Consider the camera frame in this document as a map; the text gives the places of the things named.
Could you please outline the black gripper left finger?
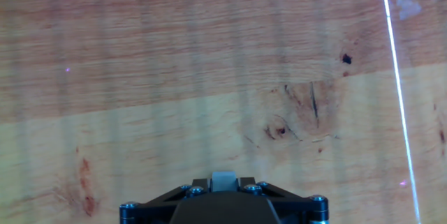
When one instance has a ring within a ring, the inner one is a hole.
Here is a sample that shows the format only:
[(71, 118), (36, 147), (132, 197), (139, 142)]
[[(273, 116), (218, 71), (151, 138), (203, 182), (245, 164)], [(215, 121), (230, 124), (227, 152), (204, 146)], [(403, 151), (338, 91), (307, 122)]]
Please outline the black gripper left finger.
[(191, 184), (183, 184), (149, 202), (126, 202), (119, 206), (120, 224), (151, 223), (170, 218), (177, 205), (189, 197), (209, 193), (211, 179), (194, 179)]

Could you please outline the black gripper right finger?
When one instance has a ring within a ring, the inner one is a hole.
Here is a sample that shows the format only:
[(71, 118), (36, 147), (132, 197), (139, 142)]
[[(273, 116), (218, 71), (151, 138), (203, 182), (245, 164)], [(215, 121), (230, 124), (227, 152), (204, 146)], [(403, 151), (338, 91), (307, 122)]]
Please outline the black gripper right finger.
[(329, 200), (323, 195), (299, 196), (253, 177), (240, 177), (238, 187), (240, 192), (269, 200), (283, 223), (329, 224)]

